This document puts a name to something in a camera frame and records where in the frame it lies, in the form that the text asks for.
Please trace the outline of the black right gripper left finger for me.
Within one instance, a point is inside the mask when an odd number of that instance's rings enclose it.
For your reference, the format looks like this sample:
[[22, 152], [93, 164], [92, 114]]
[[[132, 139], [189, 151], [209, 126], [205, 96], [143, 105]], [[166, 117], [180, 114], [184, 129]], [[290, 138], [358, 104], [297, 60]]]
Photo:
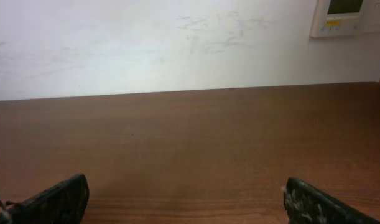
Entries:
[[0, 224], [79, 224], [89, 197], [85, 175], [77, 174], [25, 201], [0, 200]]

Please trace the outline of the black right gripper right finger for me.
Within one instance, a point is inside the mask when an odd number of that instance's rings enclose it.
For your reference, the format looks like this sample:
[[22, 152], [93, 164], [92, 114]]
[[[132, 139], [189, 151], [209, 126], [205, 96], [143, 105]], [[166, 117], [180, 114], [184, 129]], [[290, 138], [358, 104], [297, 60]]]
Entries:
[[290, 177], [284, 187], [289, 224], [380, 224], [380, 221], [326, 194], [309, 183]]

